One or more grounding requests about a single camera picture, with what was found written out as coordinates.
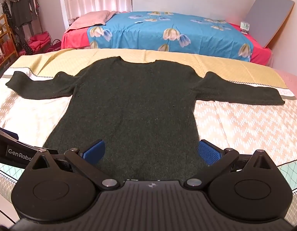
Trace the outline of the red bed sheet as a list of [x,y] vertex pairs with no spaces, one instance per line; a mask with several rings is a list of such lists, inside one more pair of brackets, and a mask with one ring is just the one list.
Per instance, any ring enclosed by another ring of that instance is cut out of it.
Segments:
[[[61,49],[85,49],[90,46],[86,28],[80,28],[76,30],[70,30],[63,34],[61,40]],[[271,66],[272,65],[272,51],[271,49],[263,48],[259,43],[256,42],[250,35],[245,35],[253,43],[253,53],[251,56],[251,62]]]

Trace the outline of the pink pillow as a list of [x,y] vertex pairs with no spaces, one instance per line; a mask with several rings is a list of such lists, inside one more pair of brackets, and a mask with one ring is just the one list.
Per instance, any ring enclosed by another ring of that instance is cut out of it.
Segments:
[[78,30],[95,25],[106,25],[106,23],[116,14],[116,11],[101,10],[97,12],[89,12],[76,19],[67,29],[66,32],[71,30]]

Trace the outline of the yellow and white patterned bedspread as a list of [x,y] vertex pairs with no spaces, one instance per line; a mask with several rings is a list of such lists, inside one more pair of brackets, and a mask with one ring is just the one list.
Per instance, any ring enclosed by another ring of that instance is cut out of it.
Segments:
[[113,56],[132,63],[169,60],[191,66],[201,77],[212,71],[238,84],[277,89],[285,101],[283,106],[197,101],[194,116],[201,139],[243,154],[257,149],[269,154],[292,188],[286,219],[297,224],[297,76],[292,74],[221,57],[136,49],[64,49],[22,56],[0,75],[0,127],[17,133],[24,143],[42,146],[70,102],[69,98],[20,98],[6,86],[15,71],[33,80],[48,80],[59,71],[75,75],[93,62]]

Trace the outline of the grey foam board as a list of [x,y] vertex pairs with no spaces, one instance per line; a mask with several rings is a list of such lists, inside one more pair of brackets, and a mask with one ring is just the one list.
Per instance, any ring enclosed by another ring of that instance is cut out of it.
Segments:
[[294,7],[292,0],[255,0],[243,19],[249,34],[265,48],[278,33]]

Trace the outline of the wooden shelf rack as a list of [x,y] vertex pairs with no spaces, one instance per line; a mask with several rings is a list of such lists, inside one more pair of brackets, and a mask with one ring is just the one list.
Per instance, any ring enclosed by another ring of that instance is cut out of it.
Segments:
[[18,58],[14,34],[5,14],[0,16],[0,69],[8,62]]

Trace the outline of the blue floral quilt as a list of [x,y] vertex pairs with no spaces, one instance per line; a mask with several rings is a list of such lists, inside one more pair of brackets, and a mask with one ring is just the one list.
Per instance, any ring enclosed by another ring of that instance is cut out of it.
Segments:
[[90,47],[146,49],[251,60],[253,43],[224,20],[171,12],[115,14],[87,29]]

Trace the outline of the dark green knit sweater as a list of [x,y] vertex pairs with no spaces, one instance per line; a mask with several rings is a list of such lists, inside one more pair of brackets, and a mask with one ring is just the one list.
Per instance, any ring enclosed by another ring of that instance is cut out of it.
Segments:
[[45,81],[17,71],[6,85],[25,99],[70,97],[44,147],[65,152],[102,139],[106,152],[97,166],[119,181],[186,180],[204,166],[197,152],[198,100],[284,104],[274,88],[235,84],[212,72],[200,77],[166,60],[134,64],[111,57]]

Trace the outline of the red clothes pile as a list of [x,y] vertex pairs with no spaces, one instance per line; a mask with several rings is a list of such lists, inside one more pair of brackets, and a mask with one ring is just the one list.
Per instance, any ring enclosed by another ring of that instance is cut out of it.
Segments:
[[23,48],[18,53],[19,56],[48,53],[61,49],[61,40],[55,39],[52,41],[48,31],[30,37],[26,44],[29,46],[29,52],[26,52]]

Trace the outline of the hanging dark clothes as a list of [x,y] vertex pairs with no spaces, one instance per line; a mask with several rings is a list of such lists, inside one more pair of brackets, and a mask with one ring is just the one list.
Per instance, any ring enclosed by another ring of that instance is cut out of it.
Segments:
[[23,26],[28,25],[30,31],[32,21],[37,19],[35,0],[2,0],[3,14],[15,37],[15,43],[22,47],[26,54],[32,55],[33,49],[25,39]]

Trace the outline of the small digital clock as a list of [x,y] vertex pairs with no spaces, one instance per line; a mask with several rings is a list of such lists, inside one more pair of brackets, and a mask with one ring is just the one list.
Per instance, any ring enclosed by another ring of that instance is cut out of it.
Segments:
[[242,21],[240,23],[240,30],[242,34],[248,34],[250,30],[250,24],[245,21]]

